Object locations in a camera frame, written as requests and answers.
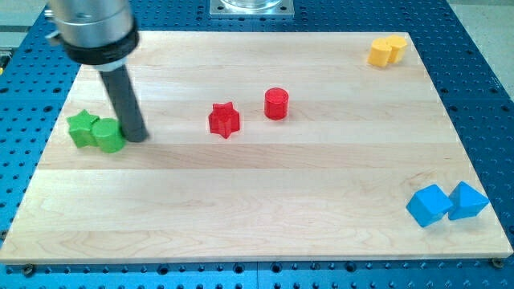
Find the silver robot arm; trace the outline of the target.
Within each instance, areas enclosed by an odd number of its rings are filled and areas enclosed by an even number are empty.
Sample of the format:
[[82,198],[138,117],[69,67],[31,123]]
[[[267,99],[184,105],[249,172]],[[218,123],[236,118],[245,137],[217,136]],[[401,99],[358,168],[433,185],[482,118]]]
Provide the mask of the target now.
[[139,43],[128,0],[49,0],[45,17],[56,30],[46,36],[68,57],[98,71],[115,71]]

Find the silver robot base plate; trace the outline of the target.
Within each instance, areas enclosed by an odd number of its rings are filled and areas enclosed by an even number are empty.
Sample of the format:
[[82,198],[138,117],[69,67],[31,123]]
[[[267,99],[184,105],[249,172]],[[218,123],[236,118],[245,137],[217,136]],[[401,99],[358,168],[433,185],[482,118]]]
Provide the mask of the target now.
[[293,0],[210,0],[210,16],[235,17],[292,17]]

